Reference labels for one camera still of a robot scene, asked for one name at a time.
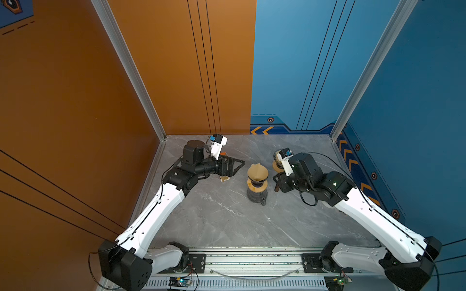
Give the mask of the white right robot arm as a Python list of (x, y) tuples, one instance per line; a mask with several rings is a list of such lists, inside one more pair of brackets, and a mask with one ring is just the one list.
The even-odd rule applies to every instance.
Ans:
[(294, 154), (285, 148), (274, 153), (279, 172), (276, 188), (311, 194), (315, 202), (348, 215), (380, 243), (378, 248), (349, 246), (330, 241), (319, 255), (326, 272), (360, 269), (385, 276), (403, 291), (419, 291), (438, 274), (436, 258), (442, 248), (433, 236), (424, 237), (370, 201), (356, 183), (342, 172), (324, 173), (309, 153)]

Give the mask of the blue ribbed dripper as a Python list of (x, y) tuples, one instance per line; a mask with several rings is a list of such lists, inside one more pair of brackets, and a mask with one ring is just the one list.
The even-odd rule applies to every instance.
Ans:
[(251, 184), (253, 187), (259, 188), (266, 184), (268, 177), (263, 179), (253, 179), (248, 177), (248, 184)]

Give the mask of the brown paper coffee filter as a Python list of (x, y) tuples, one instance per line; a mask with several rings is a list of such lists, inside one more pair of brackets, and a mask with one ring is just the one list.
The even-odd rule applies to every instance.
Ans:
[(280, 150), (274, 152), (274, 161), (275, 161), (275, 163), (276, 163), (276, 166), (277, 166), (279, 169), (283, 169), (282, 157), (281, 157), (281, 155), (280, 155)]

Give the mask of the wooden ring dripper holder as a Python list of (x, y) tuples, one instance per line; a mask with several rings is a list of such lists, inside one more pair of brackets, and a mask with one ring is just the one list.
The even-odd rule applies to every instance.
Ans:
[(282, 173), (282, 172), (284, 172), (284, 169), (281, 168), (275, 161), (273, 161), (273, 169), (274, 169), (277, 173)]

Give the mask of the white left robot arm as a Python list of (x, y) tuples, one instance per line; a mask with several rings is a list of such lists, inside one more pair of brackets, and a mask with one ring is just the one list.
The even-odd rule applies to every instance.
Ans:
[(233, 177), (245, 165), (244, 160), (221, 153), (227, 142), (218, 133), (205, 143), (188, 141), (182, 156), (162, 174), (158, 192), (142, 213), (115, 241), (103, 241), (96, 253), (101, 274), (116, 291), (140, 291), (152, 274), (188, 268), (189, 249), (177, 242), (157, 249), (153, 258), (146, 255), (164, 222), (200, 180), (211, 175)]

